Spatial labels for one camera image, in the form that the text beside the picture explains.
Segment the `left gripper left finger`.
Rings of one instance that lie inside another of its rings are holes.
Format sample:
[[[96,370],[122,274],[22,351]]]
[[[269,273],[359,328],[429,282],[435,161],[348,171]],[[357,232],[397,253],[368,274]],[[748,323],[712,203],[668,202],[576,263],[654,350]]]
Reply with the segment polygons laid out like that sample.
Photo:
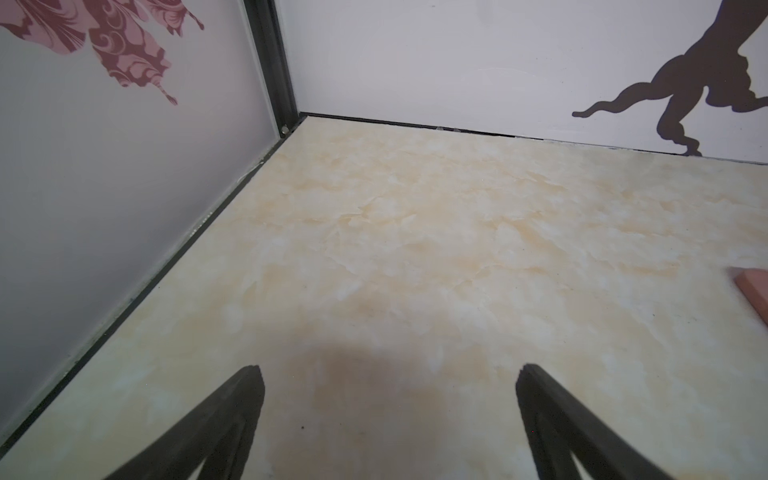
[[[265,383],[261,370],[238,370],[110,479],[239,479],[247,463]]]

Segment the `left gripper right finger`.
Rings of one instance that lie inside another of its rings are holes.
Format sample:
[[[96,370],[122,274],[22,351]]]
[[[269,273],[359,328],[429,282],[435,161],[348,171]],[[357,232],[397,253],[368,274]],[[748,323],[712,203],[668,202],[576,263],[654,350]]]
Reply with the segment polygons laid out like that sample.
[[[515,384],[540,479],[668,479],[542,367],[526,364]]]

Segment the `pink phone case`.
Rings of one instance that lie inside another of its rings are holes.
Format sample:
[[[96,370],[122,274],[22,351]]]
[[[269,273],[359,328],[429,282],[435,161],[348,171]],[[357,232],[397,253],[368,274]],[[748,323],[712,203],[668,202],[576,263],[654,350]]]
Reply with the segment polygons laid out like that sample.
[[[734,283],[755,313],[768,324],[768,271],[748,268],[741,270],[734,278]]]

